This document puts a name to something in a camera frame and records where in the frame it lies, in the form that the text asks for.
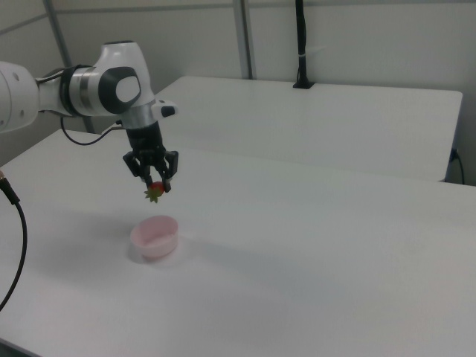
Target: strawberry leaves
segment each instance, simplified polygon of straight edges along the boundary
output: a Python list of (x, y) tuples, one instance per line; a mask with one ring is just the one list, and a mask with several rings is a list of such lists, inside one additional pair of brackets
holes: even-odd
[(158, 203), (158, 198), (164, 193), (164, 185), (162, 182), (153, 182), (148, 188), (147, 191), (144, 191), (146, 194), (146, 199), (149, 199), (151, 202)]

